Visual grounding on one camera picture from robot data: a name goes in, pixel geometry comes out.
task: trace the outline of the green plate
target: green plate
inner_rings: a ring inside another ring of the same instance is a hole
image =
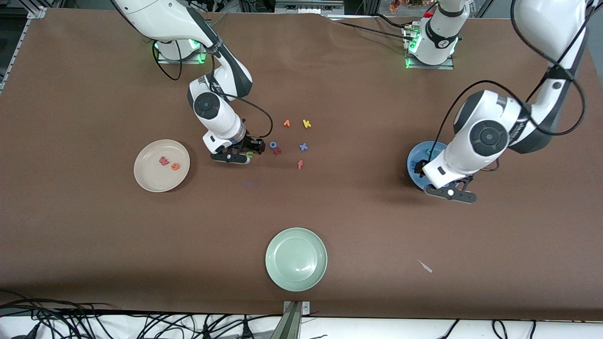
[[[284,290],[305,291],[318,284],[327,270],[327,249],[310,230],[286,229],[270,241],[266,269],[272,281]]]

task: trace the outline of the white scrap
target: white scrap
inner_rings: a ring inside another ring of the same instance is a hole
[[[433,270],[431,268],[429,268],[429,266],[425,265],[421,260],[417,260],[421,263],[421,265],[423,265],[423,268],[427,270],[427,272],[432,273]]]

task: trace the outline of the brown tabletop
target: brown tabletop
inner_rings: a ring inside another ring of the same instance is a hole
[[[247,99],[272,114],[267,141],[281,155],[212,162],[186,100],[210,63],[167,79],[116,11],[50,9],[32,22],[0,95],[0,287],[123,309],[261,314],[310,300],[319,315],[603,317],[603,91],[588,54],[585,123],[536,153],[507,151],[466,205],[424,195],[406,157],[474,81],[521,97],[537,84],[546,63],[509,21],[469,20],[454,71],[405,69],[396,38],[313,14],[229,14],[216,30],[253,75]],[[232,107],[252,133],[268,129],[261,112]],[[579,107],[572,92],[560,128]],[[162,194],[132,171],[158,139],[192,160]],[[277,287],[264,264],[289,227],[317,233],[329,255],[302,293]]]

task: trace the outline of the beige plate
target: beige plate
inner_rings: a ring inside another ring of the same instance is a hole
[[[163,166],[159,159],[166,157],[169,164]],[[171,166],[177,162],[180,168]],[[178,186],[185,179],[191,158],[181,143],[173,140],[158,140],[140,151],[134,162],[134,177],[142,188],[151,192],[166,192]]]

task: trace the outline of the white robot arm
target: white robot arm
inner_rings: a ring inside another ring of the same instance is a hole
[[[553,59],[561,57],[585,20],[584,0],[517,0],[516,7],[521,32]],[[584,53],[585,35],[583,31],[577,37],[560,62],[572,77]],[[530,153],[549,143],[552,136],[536,129],[529,117],[546,131],[557,127],[571,81],[566,79],[566,71],[552,66],[535,104],[518,103],[489,90],[469,96],[456,115],[454,139],[422,168],[433,185],[425,189],[426,193],[428,189],[438,191],[451,182],[471,176],[495,161],[507,148]]]
[[[415,25],[420,36],[409,52],[427,65],[439,65],[453,53],[458,35],[469,17],[467,0],[440,0],[432,17],[424,17]]]
[[[240,152],[246,149],[261,154],[265,149],[263,140],[247,135],[244,121],[227,102],[249,94],[253,84],[251,75],[205,19],[177,0],[112,2],[124,19],[149,39],[159,42],[191,39],[200,42],[220,62],[219,68],[192,81],[188,89],[189,104],[208,129],[203,141],[212,159],[249,163],[249,157]]]

